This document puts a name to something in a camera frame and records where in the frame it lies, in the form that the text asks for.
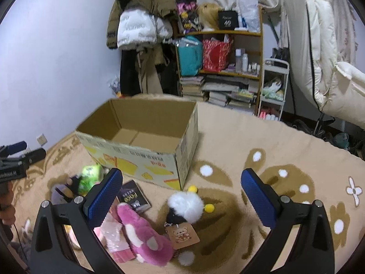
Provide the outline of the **operator left hand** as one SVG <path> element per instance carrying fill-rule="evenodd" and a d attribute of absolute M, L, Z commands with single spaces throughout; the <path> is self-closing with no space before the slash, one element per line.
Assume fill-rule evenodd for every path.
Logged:
<path fill-rule="evenodd" d="M 16 210 L 12 205 L 12 201 L 14 198 L 14 192 L 12 190 L 13 184 L 12 181 L 7 182 L 7 192 L 1 195 L 1 213 L 0 219 L 2 220 L 3 224 L 11 226 L 16 221 Z"/>

